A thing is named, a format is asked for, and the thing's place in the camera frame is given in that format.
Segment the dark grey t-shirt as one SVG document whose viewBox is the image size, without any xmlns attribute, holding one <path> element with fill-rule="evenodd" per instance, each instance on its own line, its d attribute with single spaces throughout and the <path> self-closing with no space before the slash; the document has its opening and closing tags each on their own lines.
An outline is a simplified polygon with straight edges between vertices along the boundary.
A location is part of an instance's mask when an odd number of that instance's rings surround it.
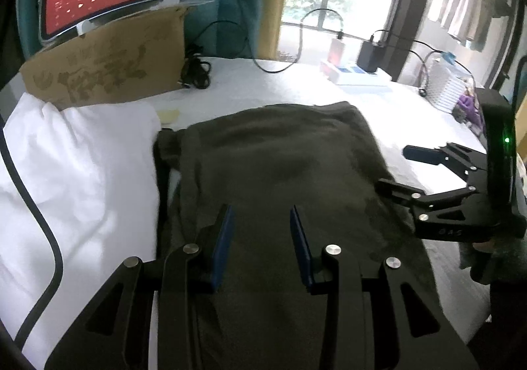
<svg viewBox="0 0 527 370">
<path fill-rule="evenodd" d="M 335 243 L 361 262 L 398 257 L 437 296 L 409 217 L 374 189 L 389 170 L 356 107 L 271 105 L 162 130 L 157 143 L 180 173 L 169 223 L 158 230 L 160 254 L 196 240 L 223 205 L 234 210 L 221 289 L 198 309 L 203 368 L 317 367 L 326 305 L 302 286 L 291 209 L 312 250 Z"/>
</svg>

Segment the hanging beige clothes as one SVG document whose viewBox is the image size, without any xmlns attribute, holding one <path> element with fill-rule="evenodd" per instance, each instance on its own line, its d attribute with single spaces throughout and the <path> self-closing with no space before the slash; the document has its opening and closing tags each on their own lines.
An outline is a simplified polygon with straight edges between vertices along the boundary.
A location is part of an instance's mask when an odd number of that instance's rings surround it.
<svg viewBox="0 0 527 370">
<path fill-rule="evenodd" d="M 492 20 L 511 13 L 508 0 L 431 0 L 427 19 L 471 50 L 483 51 Z"/>
</svg>

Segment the purple plush toy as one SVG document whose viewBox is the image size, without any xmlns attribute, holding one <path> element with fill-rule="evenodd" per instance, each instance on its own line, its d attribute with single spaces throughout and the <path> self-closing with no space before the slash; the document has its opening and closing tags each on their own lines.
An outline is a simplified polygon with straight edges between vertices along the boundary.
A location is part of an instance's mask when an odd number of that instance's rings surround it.
<svg viewBox="0 0 527 370">
<path fill-rule="evenodd" d="M 477 108 L 475 99 L 471 94 L 462 94 L 452 110 L 452 116 L 458 123 L 469 122 L 474 126 L 481 127 L 482 119 Z"/>
</svg>

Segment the white perforated basket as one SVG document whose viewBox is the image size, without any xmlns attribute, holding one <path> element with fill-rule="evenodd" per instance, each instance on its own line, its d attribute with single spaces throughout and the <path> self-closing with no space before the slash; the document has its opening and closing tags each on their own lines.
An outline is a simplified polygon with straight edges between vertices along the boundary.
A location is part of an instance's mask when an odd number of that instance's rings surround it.
<svg viewBox="0 0 527 370">
<path fill-rule="evenodd" d="M 433 60 L 429 71 L 427 101 L 439 111 L 450 114 L 462 94 L 473 83 L 472 78 L 444 60 Z"/>
</svg>

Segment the black charger plug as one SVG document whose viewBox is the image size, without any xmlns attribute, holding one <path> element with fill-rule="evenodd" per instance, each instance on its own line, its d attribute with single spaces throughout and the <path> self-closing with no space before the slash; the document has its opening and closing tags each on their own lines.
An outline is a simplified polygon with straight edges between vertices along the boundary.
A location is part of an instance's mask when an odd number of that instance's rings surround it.
<svg viewBox="0 0 527 370">
<path fill-rule="evenodd" d="M 375 73 L 379 67 L 386 48 L 372 39 L 364 41 L 358 53 L 356 65 L 365 73 Z"/>
</svg>

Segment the white power strip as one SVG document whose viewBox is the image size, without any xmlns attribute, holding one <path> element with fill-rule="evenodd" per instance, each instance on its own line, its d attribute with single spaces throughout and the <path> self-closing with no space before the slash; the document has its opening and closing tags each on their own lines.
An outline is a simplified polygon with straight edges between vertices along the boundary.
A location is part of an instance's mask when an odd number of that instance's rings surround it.
<svg viewBox="0 0 527 370">
<path fill-rule="evenodd" d="M 392 77 L 382 69 L 367 73 L 358 66 L 339 68 L 330 62 L 321 63 L 322 71 L 336 85 L 382 85 L 392 82 Z"/>
</svg>

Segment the white folded garment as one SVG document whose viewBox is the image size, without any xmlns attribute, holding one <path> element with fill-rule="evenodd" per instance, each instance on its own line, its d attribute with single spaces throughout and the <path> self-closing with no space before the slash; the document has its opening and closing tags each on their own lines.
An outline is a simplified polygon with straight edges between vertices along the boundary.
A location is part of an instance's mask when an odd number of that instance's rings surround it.
<svg viewBox="0 0 527 370">
<path fill-rule="evenodd" d="M 36 368 L 125 258 L 153 259 L 160 128 L 141 101 L 59 110 L 24 94 L 8 118 L 8 150 L 64 259 L 58 292 L 23 349 Z"/>
</svg>

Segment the white charger plug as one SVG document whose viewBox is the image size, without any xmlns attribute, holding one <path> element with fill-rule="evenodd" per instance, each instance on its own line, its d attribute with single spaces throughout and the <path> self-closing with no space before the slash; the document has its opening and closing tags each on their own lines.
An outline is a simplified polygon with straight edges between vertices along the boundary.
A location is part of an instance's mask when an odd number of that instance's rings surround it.
<svg viewBox="0 0 527 370">
<path fill-rule="evenodd" d="M 339 67 L 345 51 L 345 43 L 342 39 L 333 38 L 330 44 L 328 62 L 334 67 Z"/>
</svg>

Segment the brown cardboard box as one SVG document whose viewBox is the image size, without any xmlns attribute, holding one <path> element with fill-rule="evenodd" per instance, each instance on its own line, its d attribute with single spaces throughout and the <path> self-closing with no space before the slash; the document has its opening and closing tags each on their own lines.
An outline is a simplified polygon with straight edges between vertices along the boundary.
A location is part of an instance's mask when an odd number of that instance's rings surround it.
<svg viewBox="0 0 527 370">
<path fill-rule="evenodd" d="M 148 11 L 42 50 L 20 68 L 26 90 L 59 109 L 178 90 L 186 14 L 180 7 Z"/>
</svg>

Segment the black window frame post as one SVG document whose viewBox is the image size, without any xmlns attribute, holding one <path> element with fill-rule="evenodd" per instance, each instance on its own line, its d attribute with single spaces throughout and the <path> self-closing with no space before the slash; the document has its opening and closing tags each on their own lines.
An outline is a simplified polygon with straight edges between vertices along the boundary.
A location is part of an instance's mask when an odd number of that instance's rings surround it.
<svg viewBox="0 0 527 370">
<path fill-rule="evenodd" d="M 389 48 L 383 58 L 383 68 L 395 80 L 400 76 L 423 19 L 428 0 L 396 0 L 388 34 Z"/>
</svg>

